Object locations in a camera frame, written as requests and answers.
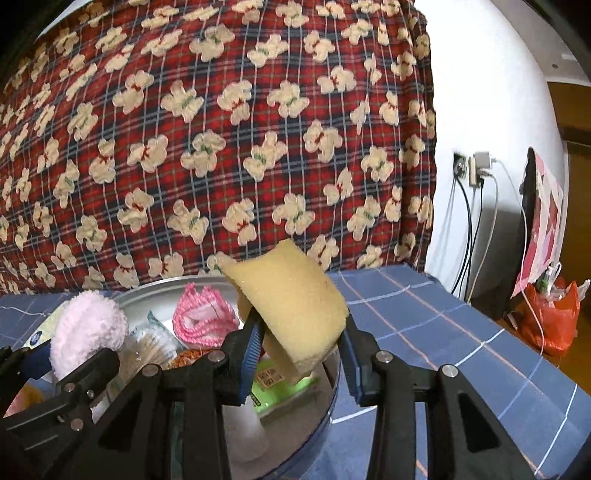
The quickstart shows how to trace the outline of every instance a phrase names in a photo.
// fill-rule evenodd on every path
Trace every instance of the red plastic bag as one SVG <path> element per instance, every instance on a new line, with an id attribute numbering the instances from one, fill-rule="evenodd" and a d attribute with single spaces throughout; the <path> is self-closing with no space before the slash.
<path id="1" fill-rule="evenodd" d="M 544 353 L 565 356 L 576 335 L 581 309 L 577 284 L 572 282 L 564 298 L 554 302 L 546 300 L 532 284 L 525 288 L 525 296 L 544 329 Z M 518 311 L 522 314 L 519 333 L 527 342 L 541 348 L 540 328 L 525 301 L 519 304 Z"/>

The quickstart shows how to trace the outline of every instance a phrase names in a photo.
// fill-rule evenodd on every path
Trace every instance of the white cable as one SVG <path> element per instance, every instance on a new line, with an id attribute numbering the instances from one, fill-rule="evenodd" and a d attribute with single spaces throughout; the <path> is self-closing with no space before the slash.
<path id="1" fill-rule="evenodd" d="M 474 286 L 476 285 L 476 280 L 478 279 L 478 275 L 480 274 L 480 270 L 482 269 L 482 266 L 484 265 L 484 260 L 486 258 L 486 254 L 488 253 L 488 248 L 491 245 L 491 240 L 492 240 L 492 232 L 495 230 L 495 223 L 496 223 L 496 214 L 499 211 L 499 183 L 497 182 L 495 176 L 493 174 L 490 174 L 490 178 L 492 178 L 492 180 L 495 182 L 495 214 L 492 217 L 492 225 L 491 225 L 491 232 L 488 234 L 488 240 L 486 241 L 486 247 L 484 249 L 484 255 L 482 255 L 482 260 L 480 261 L 480 265 L 478 265 L 478 270 L 476 270 L 476 275 L 474 275 L 474 281 L 472 282 L 472 288 L 470 289 L 470 294 L 468 295 L 468 298 L 466 300 L 467 303 L 470 303 L 470 300 L 472 299 L 472 294 L 474 293 Z M 480 206 L 480 214 L 482 215 L 482 208 L 483 206 Z"/>
<path id="2" fill-rule="evenodd" d="M 503 170 L 505 170 L 505 174 L 507 175 L 507 179 L 509 180 L 509 183 L 511 184 L 511 188 L 513 188 L 513 193 L 515 193 L 515 198 L 517 199 L 517 203 L 519 203 L 519 206 L 521 208 L 521 214 L 523 215 L 523 223 L 525 226 L 525 238 L 524 238 L 524 246 L 523 246 L 523 256 L 521 257 L 521 269 L 519 271 L 519 277 L 518 277 L 517 281 L 519 283 L 519 289 L 521 290 L 521 294 L 523 295 L 523 298 L 524 298 L 525 302 L 527 303 L 527 306 L 530 308 L 531 314 L 534 316 L 535 322 L 538 324 L 538 328 L 540 329 L 540 334 L 542 336 L 542 348 L 540 349 L 540 356 L 542 356 L 542 354 L 544 353 L 544 345 L 545 345 L 544 329 L 542 328 L 542 324 L 540 323 L 538 316 L 535 314 L 534 308 L 531 306 L 530 301 L 527 299 L 527 296 L 525 295 L 525 292 L 523 291 L 523 286 L 521 285 L 521 272 L 523 271 L 523 266 L 525 264 L 525 252 L 527 251 L 527 246 L 528 246 L 527 245 L 527 219 L 525 218 L 525 210 L 523 209 L 523 204 L 519 198 L 519 193 L 517 192 L 515 185 L 513 185 L 513 181 L 511 180 L 511 176 L 509 175 L 509 171 L 507 170 L 507 167 L 505 167 L 505 164 L 501 160 L 497 160 L 496 158 L 493 158 L 492 161 L 494 163 L 500 164 L 501 167 L 503 167 Z"/>

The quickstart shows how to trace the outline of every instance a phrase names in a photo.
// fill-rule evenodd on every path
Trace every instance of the white object in container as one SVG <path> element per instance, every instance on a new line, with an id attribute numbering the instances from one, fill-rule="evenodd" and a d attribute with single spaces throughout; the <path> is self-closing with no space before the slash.
<path id="1" fill-rule="evenodd" d="M 267 451 L 267 435 L 250 396 L 240 407 L 222 406 L 222 414 L 230 461 L 249 462 Z"/>

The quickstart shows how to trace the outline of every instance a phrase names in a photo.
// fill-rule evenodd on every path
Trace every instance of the ceiling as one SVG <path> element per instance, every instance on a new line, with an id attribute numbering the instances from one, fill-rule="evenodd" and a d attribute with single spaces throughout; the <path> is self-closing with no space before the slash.
<path id="1" fill-rule="evenodd" d="M 525 2 L 491 1 L 517 30 L 549 82 L 591 86 L 591 82 L 562 38 Z"/>

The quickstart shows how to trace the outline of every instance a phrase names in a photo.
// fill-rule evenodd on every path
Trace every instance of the blue logo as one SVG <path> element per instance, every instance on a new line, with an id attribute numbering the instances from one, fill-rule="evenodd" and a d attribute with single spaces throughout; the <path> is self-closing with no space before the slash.
<path id="1" fill-rule="evenodd" d="M 33 336 L 31 337 L 31 341 L 29 343 L 31 345 L 35 345 L 39 341 L 39 338 L 41 338 L 41 334 L 42 334 L 41 330 L 39 330 L 38 332 L 35 332 L 35 334 L 33 334 Z"/>

